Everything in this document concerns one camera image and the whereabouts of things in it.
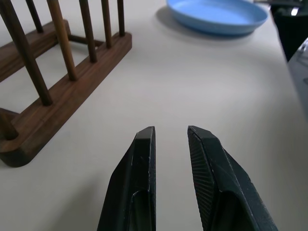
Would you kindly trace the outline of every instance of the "blue plastic plate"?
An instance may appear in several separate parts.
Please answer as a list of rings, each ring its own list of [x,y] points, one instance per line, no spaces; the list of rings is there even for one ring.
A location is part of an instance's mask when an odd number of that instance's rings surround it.
[[[262,25],[268,15],[244,0],[167,0],[176,20],[190,28],[219,35],[244,35]]]

